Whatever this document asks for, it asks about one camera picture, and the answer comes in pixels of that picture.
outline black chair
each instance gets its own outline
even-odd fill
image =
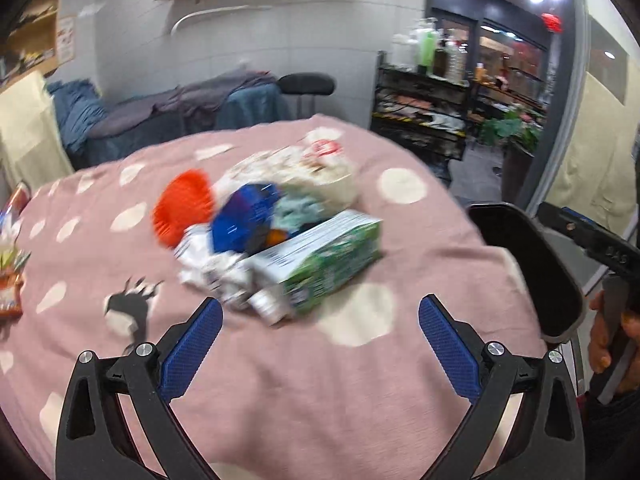
[[[335,79],[319,72],[297,72],[281,77],[278,80],[280,91],[284,95],[297,95],[298,119],[302,118],[302,96],[311,96],[311,115],[316,113],[316,96],[331,95],[335,91]]]

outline white tiled wall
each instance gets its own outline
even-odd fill
[[[78,16],[95,0],[61,0],[59,16]],[[89,78],[100,85],[98,65],[95,56],[95,16],[76,17],[76,57],[60,66],[50,80],[70,81]]]
[[[369,124],[376,52],[422,13],[424,0],[97,0],[95,52],[107,99],[159,92],[247,62],[277,76],[325,72],[337,80],[317,110]],[[193,18],[196,10],[272,6]]]

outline metal shelving rack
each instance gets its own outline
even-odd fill
[[[370,129],[410,150],[448,187],[449,161],[462,160],[466,147],[469,88],[398,70],[385,59],[380,51]],[[453,119],[448,128],[434,124],[438,116]]]

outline blue gripper pad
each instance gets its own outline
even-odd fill
[[[583,221],[587,222],[588,224],[599,225],[595,221],[591,220],[591,218],[589,218],[589,217],[587,217],[585,215],[582,215],[582,214],[578,213],[577,211],[574,211],[573,209],[571,209],[569,207],[563,207],[562,211],[565,211],[566,213],[569,213],[569,214],[571,214],[571,215],[573,215],[575,217],[578,217],[580,220],[583,220]]]
[[[478,362],[429,297],[420,302],[418,322],[453,389],[460,397],[475,403],[482,391]]]
[[[181,397],[222,328],[222,306],[209,299],[162,363],[158,392],[165,402]]]

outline metal screw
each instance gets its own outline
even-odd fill
[[[78,361],[80,361],[82,364],[86,364],[93,358],[94,358],[94,353],[89,350],[85,350],[80,354]]]
[[[552,350],[551,352],[549,352],[549,360],[552,363],[561,363],[562,362],[562,354],[557,351],[557,350]]]
[[[502,355],[504,354],[504,346],[502,346],[498,342],[491,342],[486,346],[486,349],[489,351],[491,355]]]
[[[140,357],[146,357],[151,354],[153,349],[153,346],[151,346],[149,343],[142,343],[142,345],[139,345],[138,348],[136,348],[136,354],[138,354]]]

